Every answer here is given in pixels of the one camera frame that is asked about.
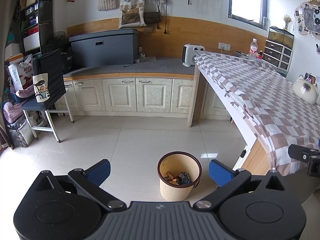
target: water bottle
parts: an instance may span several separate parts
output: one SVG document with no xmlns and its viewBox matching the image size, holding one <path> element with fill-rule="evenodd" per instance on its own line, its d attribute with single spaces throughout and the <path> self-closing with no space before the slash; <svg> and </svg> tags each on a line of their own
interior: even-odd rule
<svg viewBox="0 0 320 240">
<path fill-rule="evenodd" d="M 250 45 L 249 60 L 256 61 L 257 51 L 258 51 L 257 39 L 253 39 L 253 42 Z"/>
</svg>

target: gray storage box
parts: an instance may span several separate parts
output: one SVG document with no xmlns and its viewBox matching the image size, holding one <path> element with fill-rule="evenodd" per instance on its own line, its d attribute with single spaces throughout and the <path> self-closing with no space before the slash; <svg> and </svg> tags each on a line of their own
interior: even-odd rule
<svg viewBox="0 0 320 240">
<path fill-rule="evenodd" d="M 69 38 L 75 67 L 132 64 L 138 58 L 138 31 L 120 29 Z"/>
</svg>

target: fish tank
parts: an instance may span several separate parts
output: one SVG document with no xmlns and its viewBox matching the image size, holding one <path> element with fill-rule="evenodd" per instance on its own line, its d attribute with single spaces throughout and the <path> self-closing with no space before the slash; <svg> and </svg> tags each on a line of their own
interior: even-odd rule
<svg viewBox="0 0 320 240">
<path fill-rule="evenodd" d="M 294 35 L 283 29 L 270 27 L 268 40 L 279 43 L 281 45 L 286 46 L 289 49 L 292 49 Z"/>
</svg>

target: red box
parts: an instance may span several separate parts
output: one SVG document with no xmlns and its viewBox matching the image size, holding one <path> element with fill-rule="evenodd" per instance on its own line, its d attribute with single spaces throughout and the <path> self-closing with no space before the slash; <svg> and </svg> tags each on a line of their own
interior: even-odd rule
<svg viewBox="0 0 320 240">
<path fill-rule="evenodd" d="M 39 31 L 39 26 L 35 26 L 32 29 L 28 30 L 28 35 L 37 33 Z"/>
</svg>

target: window frame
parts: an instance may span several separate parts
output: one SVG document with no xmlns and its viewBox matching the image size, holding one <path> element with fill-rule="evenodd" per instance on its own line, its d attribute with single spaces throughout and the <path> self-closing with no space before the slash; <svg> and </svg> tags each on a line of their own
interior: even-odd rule
<svg viewBox="0 0 320 240">
<path fill-rule="evenodd" d="M 256 23 L 256 22 L 249 22 L 248 19 L 237 16 L 237 15 L 233 15 L 232 14 L 232 0 L 229 0 L 229 12 L 228 12 L 228 17 L 237 21 L 241 21 L 244 23 L 248 23 L 250 25 L 256 26 L 258 28 L 261 28 L 263 30 L 267 29 L 267 23 L 265 23 L 265 28 L 263 28 L 263 17 L 267 18 L 268 15 L 268 0 L 261 0 L 262 4 L 261 4 L 261 11 L 260 11 L 260 22 Z"/>
</svg>

